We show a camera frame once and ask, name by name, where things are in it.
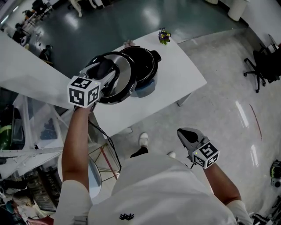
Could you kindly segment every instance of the black pants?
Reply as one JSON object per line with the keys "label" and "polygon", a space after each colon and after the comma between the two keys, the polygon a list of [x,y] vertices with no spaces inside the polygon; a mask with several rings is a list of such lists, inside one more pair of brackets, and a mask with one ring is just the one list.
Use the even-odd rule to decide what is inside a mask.
{"label": "black pants", "polygon": [[141,147],[140,150],[138,150],[136,153],[131,155],[130,158],[134,158],[136,156],[140,156],[140,155],[145,154],[145,153],[148,153],[148,149],[146,147]]}

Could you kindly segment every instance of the ceiling light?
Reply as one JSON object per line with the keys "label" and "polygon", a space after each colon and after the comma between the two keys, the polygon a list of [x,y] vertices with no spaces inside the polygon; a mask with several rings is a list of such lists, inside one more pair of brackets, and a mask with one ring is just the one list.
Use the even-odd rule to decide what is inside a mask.
{"label": "ceiling light", "polygon": [[4,18],[4,20],[2,20],[2,21],[1,21],[1,23],[0,23],[0,24],[4,23],[4,22],[8,19],[8,17],[9,17],[9,15],[8,15],[8,16],[6,16],[6,17]]}
{"label": "ceiling light", "polygon": [[18,6],[16,8],[14,8],[13,12],[15,12],[18,9]]}

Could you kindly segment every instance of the shoe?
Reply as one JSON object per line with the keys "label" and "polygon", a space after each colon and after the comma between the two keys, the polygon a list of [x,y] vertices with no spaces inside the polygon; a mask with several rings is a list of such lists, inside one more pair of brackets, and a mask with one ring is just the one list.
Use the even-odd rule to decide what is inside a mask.
{"label": "shoe", "polygon": [[175,159],[176,158],[176,154],[174,152],[170,152],[167,154],[168,156],[170,156],[171,158]]}
{"label": "shoe", "polygon": [[142,133],[140,135],[139,145],[140,145],[140,147],[148,148],[148,134],[147,133]]}

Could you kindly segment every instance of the concrete floor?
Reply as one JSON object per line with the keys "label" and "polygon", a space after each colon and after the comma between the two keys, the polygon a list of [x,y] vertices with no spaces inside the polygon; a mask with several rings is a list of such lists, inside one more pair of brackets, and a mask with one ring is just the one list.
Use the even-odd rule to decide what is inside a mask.
{"label": "concrete floor", "polygon": [[[245,27],[228,18],[219,6],[203,0],[121,0],[101,10],[94,10],[87,1],[80,3],[86,4],[82,18],[65,3],[36,26],[36,32],[41,32],[41,48],[47,44],[54,47],[54,68],[70,78],[96,55],[161,27],[166,27],[177,43]],[[35,34],[30,51],[40,53]]]}
{"label": "concrete floor", "polygon": [[[147,132],[149,151],[174,151],[178,160],[188,163],[177,129],[200,129],[221,151],[218,165],[238,187],[248,212],[265,215],[280,194],[280,189],[270,186],[269,170],[280,150],[281,82],[267,83],[260,93],[255,92],[254,76],[243,76],[250,70],[243,59],[253,58],[251,46],[242,36],[186,54],[207,85],[194,92],[182,107],[174,103],[133,125],[133,133],[113,136],[117,153],[128,158],[139,148],[139,135]],[[205,182],[202,169],[195,166],[193,170]]]}

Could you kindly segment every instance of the table leg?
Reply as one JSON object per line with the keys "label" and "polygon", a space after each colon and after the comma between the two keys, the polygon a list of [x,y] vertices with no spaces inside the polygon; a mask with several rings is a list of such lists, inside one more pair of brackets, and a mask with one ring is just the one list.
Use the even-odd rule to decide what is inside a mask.
{"label": "table leg", "polygon": [[179,107],[181,107],[181,106],[185,103],[185,101],[191,96],[192,93],[193,93],[193,92],[191,92],[191,93],[188,94],[187,96],[184,96],[184,97],[181,98],[179,101],[177,101],[177,105],[178,105]]}
{"label": "table leg", "polygon": [[78,16],[82,17],[82,13],[81,13],[81,7],[79,6],[79,4],[76,2],[76,0],[70,0],[71,5],[73,5],[73,7],[77,10],[78,12]]}
{"label": "table leg", "polygon": [[97,8],[97,7],[94,5],[93,0],[89,0],[89,2],[90,2],[91,6],[92,6],[94,9]]}
{"label": "table leg", "polygon": [[124,130],[120,131],[118,134],[130,134],[132,133],[132,129],[131,128],[125,128]]}

